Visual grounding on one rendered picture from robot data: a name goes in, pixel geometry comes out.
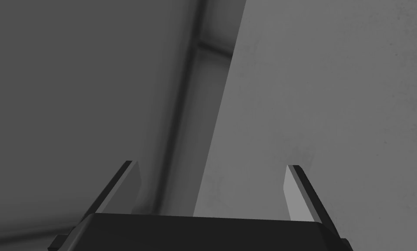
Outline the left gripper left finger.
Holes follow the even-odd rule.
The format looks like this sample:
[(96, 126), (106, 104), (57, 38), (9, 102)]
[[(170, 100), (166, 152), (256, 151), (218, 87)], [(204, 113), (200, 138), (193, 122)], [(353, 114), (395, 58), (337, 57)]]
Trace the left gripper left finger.
[(140, 191), (138, 162), (125, 161), (82, 217), (94, 213), (131, 214)]

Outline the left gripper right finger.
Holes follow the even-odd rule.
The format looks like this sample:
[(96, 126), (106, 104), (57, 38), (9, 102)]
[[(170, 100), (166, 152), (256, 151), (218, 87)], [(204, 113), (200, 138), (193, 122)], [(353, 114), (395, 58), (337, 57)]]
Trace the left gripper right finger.
[(286, 166), (283, 192), (290, 220), (317, 222), (335, 236), (340, 236), (313, 185), (300, 166)]

